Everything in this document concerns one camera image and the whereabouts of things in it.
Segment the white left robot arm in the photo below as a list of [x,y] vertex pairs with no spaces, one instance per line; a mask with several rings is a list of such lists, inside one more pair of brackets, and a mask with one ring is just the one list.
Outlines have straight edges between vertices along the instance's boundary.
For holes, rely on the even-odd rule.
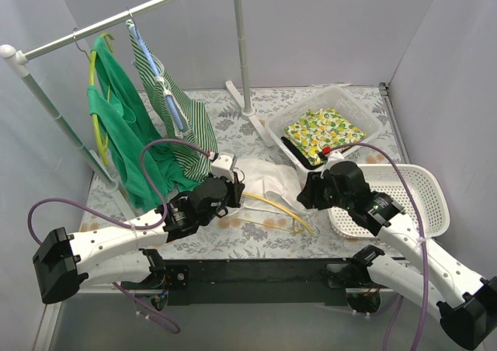
[[238,179],[209,177],[124,226],[74,234],[65,228],[50,231],[33,256],[42,302],[56,304],[83,287],[115,281],[160,287],[168,274],[153,246],[194,235],[240,207],[244,189]]

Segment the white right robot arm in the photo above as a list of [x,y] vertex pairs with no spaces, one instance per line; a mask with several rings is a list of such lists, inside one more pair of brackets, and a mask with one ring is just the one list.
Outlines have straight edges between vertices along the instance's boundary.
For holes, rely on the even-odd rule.
[[297,200],[307,209],[344,210],[352,221],[401,253],[415,271],[372,245],[353,257],[353,281],[395,290],[422,313],[436,318],[459,347],[475,350],[496,328],[496,279],[486,278],[455,259],[424,233],[422,218],[412,218],[391,195],[370,188],[361,167],[350,161],[309,172]]

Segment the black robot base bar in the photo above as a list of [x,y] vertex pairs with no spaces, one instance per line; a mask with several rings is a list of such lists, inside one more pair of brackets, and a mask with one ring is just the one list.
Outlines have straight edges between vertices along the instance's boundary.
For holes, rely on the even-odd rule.
[[387,290],[350,259],[204,259],[165,261],[169,303],[358,305],[376,311]]

